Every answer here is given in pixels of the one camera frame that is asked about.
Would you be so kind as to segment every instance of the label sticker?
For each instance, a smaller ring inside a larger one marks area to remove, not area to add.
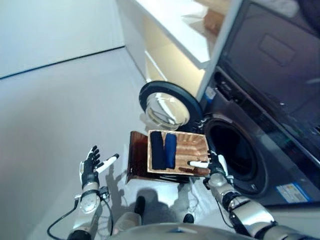
[[[310,197],[308,197],[295,182],[277,186],[276,189],[289,204],[307,203],[311,201]]]
[[[215,90],[208,86],[204,92],[204,96],[205,96],[205,99],[208,101],[208,103],[210,104],[212,102],[212,100],[214,99],[216,95],[216,92]]]

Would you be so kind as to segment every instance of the washing machine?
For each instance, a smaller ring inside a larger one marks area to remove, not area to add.
[[[320,203],[317,9],[243,1],[200,102],[165,81],[140,91],[155,128],[205,134],[235,188],[265,206]]]

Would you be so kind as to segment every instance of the black screen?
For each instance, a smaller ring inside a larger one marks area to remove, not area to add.
[[[320,40],[293,19],[247,4],[219,65],[320,159]]]

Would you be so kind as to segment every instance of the navy blue towel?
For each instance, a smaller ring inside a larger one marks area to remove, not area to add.
[[[164,141],[160,131],[150,133],[151,153],[152,153],[152,169],[165,170],[166,157],[164,151]]]
[[[168,169],[174,169],[176,167],[176,152],[177,152],[177,136],[171,133],[167,133],[164,143],[165,152],[165,166]]]

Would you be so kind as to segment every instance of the round glass door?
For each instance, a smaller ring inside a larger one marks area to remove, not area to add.
[[[167,81],[152,81],[142,87],[139,102],[149,129],[192,132],[203,119],[198,101],[182,87]]]
[[[147,118],[158,129],[175,131],[190,120],[186,106],[170,94],[155,92],[146,101]]]

